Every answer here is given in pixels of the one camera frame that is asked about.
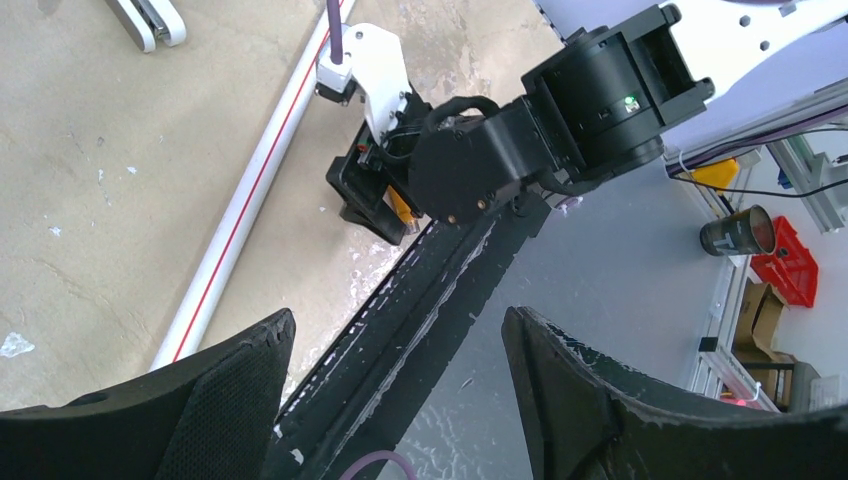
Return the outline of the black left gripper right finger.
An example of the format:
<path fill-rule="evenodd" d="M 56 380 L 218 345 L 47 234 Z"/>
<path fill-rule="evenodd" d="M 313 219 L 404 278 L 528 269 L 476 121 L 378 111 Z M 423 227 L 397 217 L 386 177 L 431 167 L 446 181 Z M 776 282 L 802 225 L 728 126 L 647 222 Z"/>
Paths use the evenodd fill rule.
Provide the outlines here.
<path fill-rule="evenodd" d="M 650 377 L 529 307 L 501 336 L 537 479 L 843 479 L 847 409 L 776 413 Z"/>

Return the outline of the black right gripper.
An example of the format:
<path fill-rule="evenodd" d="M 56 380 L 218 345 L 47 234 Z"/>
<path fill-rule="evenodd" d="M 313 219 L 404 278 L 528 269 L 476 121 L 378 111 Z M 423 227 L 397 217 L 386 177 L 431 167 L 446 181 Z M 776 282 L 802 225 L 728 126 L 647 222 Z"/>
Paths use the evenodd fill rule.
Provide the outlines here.
<path fill-rule="evenodd" d="M 504 106 L 454 97 L 432 107 L 406 95 L 389 120 L 386 133 L 363 125 L 326 180 L 343 200 L 342 219 L 391 245 L 408 228 L 385 199 L 390 191 L 414 218 L 465 225 L 517 202 L 534 183 L 561 186 L 555 174 L 566 158 L 525 97 Z"/>

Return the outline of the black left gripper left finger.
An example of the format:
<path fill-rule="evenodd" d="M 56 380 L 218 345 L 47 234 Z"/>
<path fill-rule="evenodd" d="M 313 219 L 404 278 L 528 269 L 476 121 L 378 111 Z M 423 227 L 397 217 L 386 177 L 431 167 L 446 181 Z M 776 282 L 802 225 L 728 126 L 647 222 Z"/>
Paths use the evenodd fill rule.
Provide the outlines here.
<path fill-rule="evenodd" d="M 61 407 L 1 414 L 4 479 L 257 479 L 296 323 L 281 309 L 235 336 Z"/>

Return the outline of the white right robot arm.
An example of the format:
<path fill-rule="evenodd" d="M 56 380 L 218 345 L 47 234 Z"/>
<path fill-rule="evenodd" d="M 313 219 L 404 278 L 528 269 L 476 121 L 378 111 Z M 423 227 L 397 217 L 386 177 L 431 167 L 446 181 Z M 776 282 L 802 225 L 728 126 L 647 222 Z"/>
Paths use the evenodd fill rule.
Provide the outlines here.
<path fill-rule="evenodd" d="M 843 1 L 666 1 L 614 27 L 576 31 L 499 105 L 412 87 L 399 37 L 371 23 L 330 32 L 316 93 L 364 102 L 364 122 L 327 182 L 343 218 L 398 244 L 415 217 L 465 225 L 517 207 L 532 189 L 580 196 L 658 158 L 662 134 L 701 114 L 799 39 L 845 20 Z"/>

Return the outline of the cardboard box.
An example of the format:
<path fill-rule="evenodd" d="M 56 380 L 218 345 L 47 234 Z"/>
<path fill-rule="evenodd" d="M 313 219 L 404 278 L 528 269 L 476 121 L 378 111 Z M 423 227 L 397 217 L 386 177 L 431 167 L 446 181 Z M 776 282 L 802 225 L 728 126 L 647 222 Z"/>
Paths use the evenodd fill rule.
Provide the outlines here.
<path fill-rule="evenodd" d="M 762 384 L 775 403 L 788 405 L 792 365 L 797 359 L 774 346 L 786 305 L 769 283 L 746 281 L 732 341 L 732 353 L 746 372 Z"/>

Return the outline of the dark metal can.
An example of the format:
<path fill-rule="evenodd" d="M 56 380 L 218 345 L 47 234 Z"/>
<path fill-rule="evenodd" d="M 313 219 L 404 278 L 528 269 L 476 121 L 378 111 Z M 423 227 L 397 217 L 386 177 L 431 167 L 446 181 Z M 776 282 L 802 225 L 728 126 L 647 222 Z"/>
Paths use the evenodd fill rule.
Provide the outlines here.
<path fill-rule="evenodd" d="M 703 225 L 699 240 L 706 253 L 717 257 L 770 255 L 777 247 L 772 218 L 760 205 Z"/>

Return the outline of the red plastic bin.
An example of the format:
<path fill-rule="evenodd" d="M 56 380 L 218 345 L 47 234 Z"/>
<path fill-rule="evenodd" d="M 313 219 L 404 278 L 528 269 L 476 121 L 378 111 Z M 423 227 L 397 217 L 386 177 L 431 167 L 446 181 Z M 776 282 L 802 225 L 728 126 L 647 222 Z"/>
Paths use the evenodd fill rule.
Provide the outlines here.
<path fill-rule="evenodd" d="M 819 266 L 785 216 L 776 217 L 773 225 L 776 233 L 774 252 L 753 256 L 751 268 L 762 282 L 775 288 L 788 305 L 813 308 Z"/>

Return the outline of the white PVC pipe frame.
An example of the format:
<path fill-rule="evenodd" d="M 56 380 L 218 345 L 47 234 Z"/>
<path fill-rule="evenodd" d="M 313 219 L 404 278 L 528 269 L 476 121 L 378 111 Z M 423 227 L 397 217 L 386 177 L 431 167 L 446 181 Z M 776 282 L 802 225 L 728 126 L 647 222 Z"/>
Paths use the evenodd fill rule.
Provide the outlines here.
<path fill-rule="evenodd" d="M 303 48 L 232 198 L 213 234 L 150 369 L 198 351 L 316 85 L 315 62 L 329 38 L 324 12 Z"/>

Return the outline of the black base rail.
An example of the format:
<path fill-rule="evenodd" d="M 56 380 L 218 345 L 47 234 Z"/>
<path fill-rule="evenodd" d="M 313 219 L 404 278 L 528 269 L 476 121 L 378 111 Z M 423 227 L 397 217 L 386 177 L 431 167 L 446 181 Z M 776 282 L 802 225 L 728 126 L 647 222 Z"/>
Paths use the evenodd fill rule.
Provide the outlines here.
<path fill-rule="evenodd" d="M 550 213 L 537 195 L 472 226 L 431 221 L 284 402 L 262 468 L 264 479 L 322 479 L 351 464 L 355 440 L 393 400 L 405 365 L 421 363 L 411 399 L 389 416 L 408 426 L 500 283 L 514 256 Z"/>

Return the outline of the aluminium frame rail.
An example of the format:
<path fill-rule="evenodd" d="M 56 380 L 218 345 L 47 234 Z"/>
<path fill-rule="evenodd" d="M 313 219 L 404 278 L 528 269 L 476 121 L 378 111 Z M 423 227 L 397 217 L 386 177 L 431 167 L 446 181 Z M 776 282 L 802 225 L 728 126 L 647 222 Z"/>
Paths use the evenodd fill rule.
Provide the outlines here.
<path fill-rule="evenodd" d="M 683 153 L 666 149 L 667 173 L 690 178 L 698 167 L 769 154 L 787 189 L 801 197 L 822 233 L 847 227 L 847 80 L 842 79 Z"/>

